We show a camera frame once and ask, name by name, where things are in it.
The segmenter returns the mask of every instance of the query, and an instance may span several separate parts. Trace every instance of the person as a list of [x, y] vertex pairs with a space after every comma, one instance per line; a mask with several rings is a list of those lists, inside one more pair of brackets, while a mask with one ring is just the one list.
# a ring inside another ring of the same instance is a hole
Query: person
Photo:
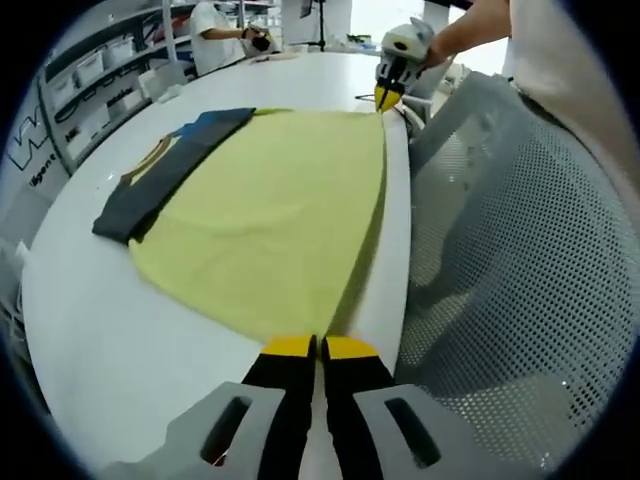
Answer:
[[608, 71], [559, 0], [476, 0], [433, 39], [425, 68], [511, 36], [514, 84], [567, 127], [601, 164], [640, 189], [638, 146]]
[[242, 60], [242, 40], [262, 35], [252, 28], [231, 28], [227, 17], [210, 0], [202, 0], [193, 8], [189, 28], [198, 76]]

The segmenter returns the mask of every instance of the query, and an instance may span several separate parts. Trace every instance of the shelf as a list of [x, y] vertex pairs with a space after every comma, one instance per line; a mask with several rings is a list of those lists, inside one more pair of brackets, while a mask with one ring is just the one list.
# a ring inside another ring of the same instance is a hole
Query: shelf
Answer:
[[[190, 41], [191, 41], [191, 37], [189, 37], [188, 35], [184, 37], [176, 38], [176, 46], [184, 45], [186, 43], [189, 43]], [[72, 108], [74, 108], [82, 100], [82, 97], [87, 95], [88, 92], [95, 89], [102, 82], [105, 82], [106, 80], [110, 79], [114, 75], [117, 75], [122, 70], [132, 67], [136, 63], [142, 63], [146, 61], [147, 59], [149, 59], [149, 57], [153, 56], [153, 54], [165, 48], [167, 48], [166, 42], [159, 43], [158, 45], [154, 45], [152, 47], [146, 48], [142, 52], [136, 53], [133, 57], [127, 59], [125, 62], [121, 63], [120, 65], [117, 65], [115, 67], [105, 70], [100, 75], [98, 75], [93, 80], [91, 80], [91, 83], [89, 83], [89, 85], [83, 86], [78, 91], [76, 91], [73, 94], [73, 96], [69, 98], [69, 100], [67, 100], [54, 113], [53, 115], [54, 119], [56, 120], [56, 122], [60, 122], [61, 121], [60, 117], [64, 117], [66, 114], [68, 114], [69, 111]]]
[[138, 103], [135, 107], [129, 110], [126, 114], [121, 115], [120, 117], [112, 120], [106, 127], [104, 127], [100, 132], [93, 137], [89, 145], [84, 147], [78, 156], [75, 159], [72, 159], [73, 163], [76, 165], [76, 169], [80, 167], [84, 163], [84, 161], [91, 155], [91, 153], [98, 148], [98, 146], [104, 142], [113, 132], [115, 132], [118, 128], [124, 125], [129, 121], [131, 117], [137, 115], [142, 110], [151, 105], [151, 100], [148, 98], [142, 99], [140, 103]]
[[[176, 5], [171, 7], [174, 15], [186, 15], [191, 13], [194, 5]], [[72, 45], [64, 52], [54, 57], [44, 68], [44, 78], [50, 82], [56, 75], [62, 73], [69, 65], [84, 57], [88, 53], [102, 47], [110, 40], [131, 33], [136, 26], [141, 26], [145, 20], [153, 15], [162, 17], [162, 8], [154, 7], [140, 10], [128, 17], [109, 25], [107, 28], [99, 30], [88, 37]]]

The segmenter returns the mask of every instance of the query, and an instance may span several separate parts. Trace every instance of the white wall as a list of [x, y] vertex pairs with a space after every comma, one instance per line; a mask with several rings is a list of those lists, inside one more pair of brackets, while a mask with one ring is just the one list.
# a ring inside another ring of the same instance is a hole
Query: white wall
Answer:
[[[449, 23], [454, 22], [464, 15], [464, 10], [456, 7], [449, 9]], [[502, 39], [495, 42], [480, 45], [456, 56], [455, 62], [462, 63], [471, 70], [482, 72], [486, 75], [502, 73], [507, 53], [508, 40]]]
[[382, 41], [393, 27], [408, 23], [410, 17], [422, 18], [423, 0], [353, 0], [351, 33], [371, 35], [374, 43]]
[[[326, 0], [324, 4], [325, 40], [335, 36], [344, 40], [351, 23], [352, 0]], [[320, 40], [320, 12], [314, 4], [313, 12], [300, 18], [302, 0], [282, 0], [282, 37], [284, 43], [317, 42]]]
[[423, 20], [427, 22], [433, 30], [438, 33], [444, 27], [449, 25], [449, 7], [443, 7], [433, 2], [424, 3]]

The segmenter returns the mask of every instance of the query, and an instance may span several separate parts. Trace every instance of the gray mesh chair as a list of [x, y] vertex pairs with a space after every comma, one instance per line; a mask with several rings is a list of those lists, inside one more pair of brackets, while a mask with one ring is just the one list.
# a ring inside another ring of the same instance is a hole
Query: gray mesh chair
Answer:
[[[408, 95], [423, 100], [431, 100], [454, 58], [454, 56], [451, 56], [443, 64], [422, 72]], [[429, 105], [414, 102], [410, 98], [404, 98], [402, 103], [413, 110], [425, 124], [431, 119], [431, 107]]]
[[410, 145], [396, 379], [481, 446], [554, 471], [620, 380], [640, 245], [597, 161], [506, 81], [472, 73]]

